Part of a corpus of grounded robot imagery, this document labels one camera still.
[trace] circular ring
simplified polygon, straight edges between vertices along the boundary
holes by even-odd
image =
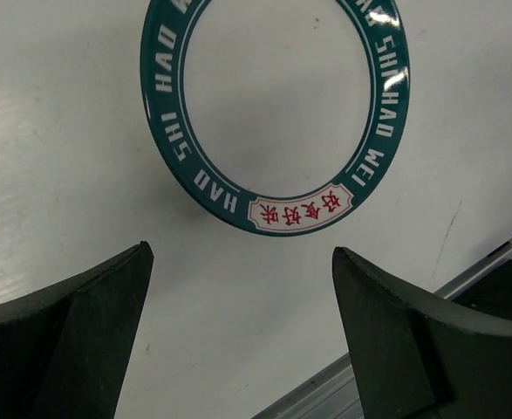
[[[147,120],[166,164],[207,211],[266,236],[321,230],[351,214],[378,186],[405,126],[410,66],[393,0],[336,0],[365,49],[371,81],[365,130],[356,152],[318,189],[300,196],[258,195],[227,178],[195,137],[184,100],[184,62],[195,24],[210,0],[152,0],[141,39],[140,76]]]

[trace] white backdrop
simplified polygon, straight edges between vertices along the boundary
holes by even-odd
[[[147,0],[0,1],[0,302],[149,241],[118,418],[251,417],[338,358],[336,245],[434,290],[512,237],[512,2],[398,6],[412,92],[392,166],[344,221],[277,239],[206,213],[160,158]]]

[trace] white surface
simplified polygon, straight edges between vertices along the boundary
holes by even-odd
[[[398,4],[397,157],[344,221],[277,239],[207,214],[162,162],[140,97],[146,0],[0,2],[0,302],[148,240],[118,418],[251,417],[339,357],[335,245],[433,290],[512,237],[512,2]]]
[[[357,151],[370,107],[364,45],[335,0],[212,0],[184,89],[207,156],[266,196],[330,182]]]

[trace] red chinese characters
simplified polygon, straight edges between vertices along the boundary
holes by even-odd
[[[261,205],[263,212],[260,213],[264,222],[267,224],[278,223],[279,222],[279,214],[276,212],[276,207],[271,207],[270,205]]]
[[[337,198],[333,191],[331,190],[329,195],[323,195],[322,201],[324,202],[324,207],[327,208],[329,212],[333,212],[336,208],[341,206],[341,202],[339,201],[339,198]]]
[[[304,214],[304,216],[308,218],[314,218],[315,220],[319,218],[319,211],[321,210],[321,208],[316,208],[316,203],[314,203],[313,201],[311,202],[310,205],[302,204],[302,207],[306,209],[306,214]]]
[[[283,218],[287,220],[287,225],[300,224],[301,217],[300,213],[298,212],[298,207],[294,207],[293,209],[289,207],[284,207]]]

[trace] scratch mark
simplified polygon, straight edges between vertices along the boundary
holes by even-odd
[[[455,214],[451,219],[451,223],[449,223],[449,227],[447,227],[446,236],[444,237],[444,241],[441,242],[440,253],[438,253],[438,258],[436,259],[436,265],[433,268],[432,281],[433,281],[434,277],[436,276],[436,271],[438,271],[438,264],[440,263],[441,254],[444,252],[444,247],[446,247],[446,241],[447,241],[447,238],[449,237],[449,231],[451,231],[451,228],[454,226],[455,218],[457,218],[457,214],[459,214],[459,210],[461,209],[462,204],[463,204],[463,200],[461,199],[459,201],[459,206],[457,207],[457,210],[455,211]]]

